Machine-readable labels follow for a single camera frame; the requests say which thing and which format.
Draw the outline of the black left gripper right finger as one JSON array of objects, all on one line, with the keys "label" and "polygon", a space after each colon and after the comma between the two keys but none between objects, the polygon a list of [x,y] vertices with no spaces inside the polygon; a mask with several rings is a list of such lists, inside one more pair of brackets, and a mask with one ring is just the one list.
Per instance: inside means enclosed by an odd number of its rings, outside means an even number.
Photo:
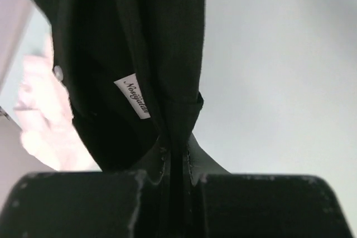
[{"label": "black left gripper right finger", "polygon": [[334,191],[320,177],[234,174],[190,137],[191,237],[352,237]]}]

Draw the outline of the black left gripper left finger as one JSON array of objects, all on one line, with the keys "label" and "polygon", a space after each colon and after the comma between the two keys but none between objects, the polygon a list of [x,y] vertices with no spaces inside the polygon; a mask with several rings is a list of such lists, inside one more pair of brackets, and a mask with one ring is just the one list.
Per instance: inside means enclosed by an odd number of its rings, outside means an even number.
[{"label": "black left gripper left finger", "polygon": [[1,211],[2,237],[169,237],[170,153],[156,143],[121,172],[29,173]]}]

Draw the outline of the black long sleeve shirt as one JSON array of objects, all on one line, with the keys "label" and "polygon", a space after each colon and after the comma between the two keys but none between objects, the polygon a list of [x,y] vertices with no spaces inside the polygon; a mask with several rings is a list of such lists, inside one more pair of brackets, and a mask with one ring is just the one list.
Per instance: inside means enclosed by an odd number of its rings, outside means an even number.
[{"label": "black long sleeve shirt", "polygon": [[51,24],[54,73],[106,172],[170,155],[167,237],[190,237],[183,158],[203,105],[205,0],[33,0]]}]

